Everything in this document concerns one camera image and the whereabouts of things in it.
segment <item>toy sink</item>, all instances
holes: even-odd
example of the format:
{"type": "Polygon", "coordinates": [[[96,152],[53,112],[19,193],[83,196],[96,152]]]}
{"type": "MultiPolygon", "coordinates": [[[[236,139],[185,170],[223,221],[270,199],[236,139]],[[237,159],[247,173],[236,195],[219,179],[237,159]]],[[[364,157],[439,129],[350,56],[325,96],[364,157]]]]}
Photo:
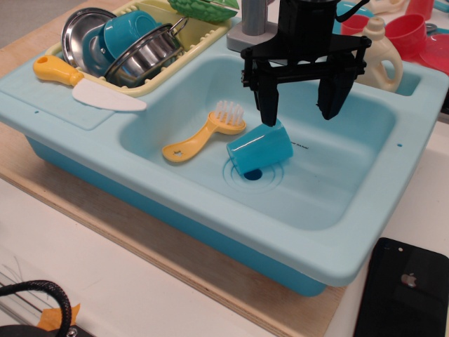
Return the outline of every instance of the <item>toy sink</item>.
{"type": "Polygon", "coordinates": [[[193,135],[217,101],[239,103],[247,131],[260,125],[243,60],[222,37],[151,93],[145,112],[75,101],[40,82],[32,62],[0,80],[0,121],[41,158],[116,195],[306,296],[357,275],[427,144],[449,78],[410,63],[398,93],[354,84],[330,121],[318,82],[279,86],[278,118],[294,147],[287,161],[240,176],[215,134],[182,164],[161,148],[193,135]]]}

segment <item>stainless steel bowl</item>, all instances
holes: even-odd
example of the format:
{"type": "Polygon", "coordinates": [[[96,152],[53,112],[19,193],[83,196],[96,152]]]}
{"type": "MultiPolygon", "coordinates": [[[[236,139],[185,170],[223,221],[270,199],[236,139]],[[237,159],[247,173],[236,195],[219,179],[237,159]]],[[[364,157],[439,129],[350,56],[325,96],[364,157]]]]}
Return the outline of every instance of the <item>stainless steel bowl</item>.
{"type": "Polygon", "coordinates": [[[61,34],[64,59],[73,67],[100,77],[115,61],[103,37],[105,23],[115,14],[100,8],[84,8],[73,13],[61,34]]]}
{"type": "Polygon", "coordinates": [[[176,61],[184,48],[176,35],[187,24],[188,18],[182,18],[173,26],[162,25],[137,40],[106,71],[105,78],[117,86],[135,88],[152,79],[162,67],[176,61]]]}

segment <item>sink drain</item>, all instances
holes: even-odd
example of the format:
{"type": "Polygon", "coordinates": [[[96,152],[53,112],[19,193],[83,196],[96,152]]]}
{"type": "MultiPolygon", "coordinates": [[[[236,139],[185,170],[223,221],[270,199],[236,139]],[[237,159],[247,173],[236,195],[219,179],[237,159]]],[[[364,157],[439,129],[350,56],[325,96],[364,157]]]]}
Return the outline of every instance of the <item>sink drain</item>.
{"type": "Polygon", "coordinates": [[[240,192],[260,193],[270,191],[282,181],[283,169],[280,164],[274,164],[240,176],[231,160],[223,168],[223,178],[226,183],[240,192]]]}

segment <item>yellow knife handle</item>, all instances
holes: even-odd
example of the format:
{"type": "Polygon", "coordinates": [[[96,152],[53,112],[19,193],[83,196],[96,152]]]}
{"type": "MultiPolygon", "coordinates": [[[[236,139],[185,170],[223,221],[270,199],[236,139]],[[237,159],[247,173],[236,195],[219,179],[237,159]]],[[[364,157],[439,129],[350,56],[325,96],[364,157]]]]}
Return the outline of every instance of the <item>yellow knife handle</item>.
{"type": "Polygon", "coordinates": [[[39,79],[56,81],[68,86],[76,86],[84,75],[68,63],[54,55],[44,55],[33,64],[33,70],[39,79]]]}

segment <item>blue cup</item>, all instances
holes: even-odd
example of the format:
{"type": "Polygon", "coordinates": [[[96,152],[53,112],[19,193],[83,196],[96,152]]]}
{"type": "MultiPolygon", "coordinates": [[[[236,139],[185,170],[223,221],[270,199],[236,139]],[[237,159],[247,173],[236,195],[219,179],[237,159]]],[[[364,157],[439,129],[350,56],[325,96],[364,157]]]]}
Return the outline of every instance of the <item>blue cup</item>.
{"type": "Polygon", "coordinates": [[[113,18],[105,23],[107,50],[117,59],[138,39],[160,25],[144,11],[133,11],[113,18]]]}
{"type": "Polygon", "coordinates": [[[269,166],[293,156],[287,131],[277,119],[272,127],[259,125],[227,145],[227,152],[237,172],[248,172],[269,166]]]}

